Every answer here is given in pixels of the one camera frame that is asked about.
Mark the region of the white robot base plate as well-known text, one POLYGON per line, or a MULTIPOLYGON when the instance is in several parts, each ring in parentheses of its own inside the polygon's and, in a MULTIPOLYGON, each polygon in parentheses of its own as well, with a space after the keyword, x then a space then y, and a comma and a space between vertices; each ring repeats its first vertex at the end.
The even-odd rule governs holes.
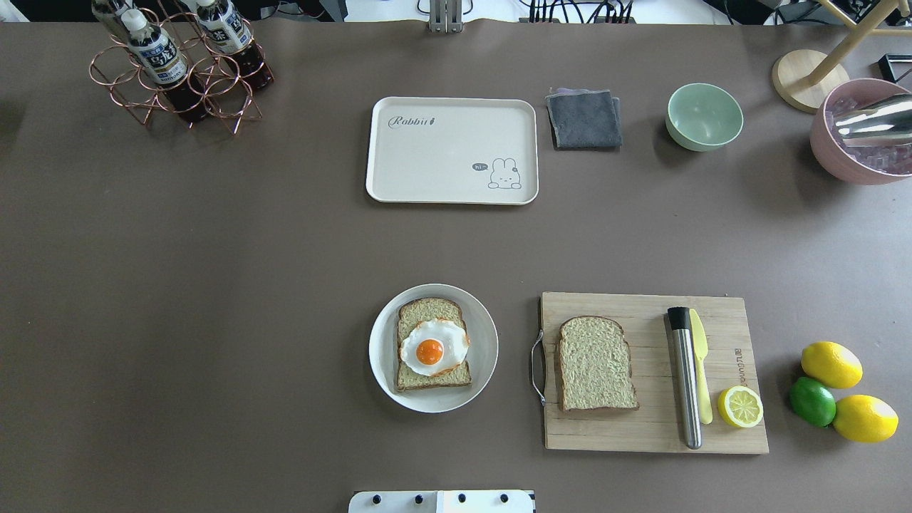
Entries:
POLYGON ((535 512, 533 490, 466 489, 362 491, 348 512, 535 512))

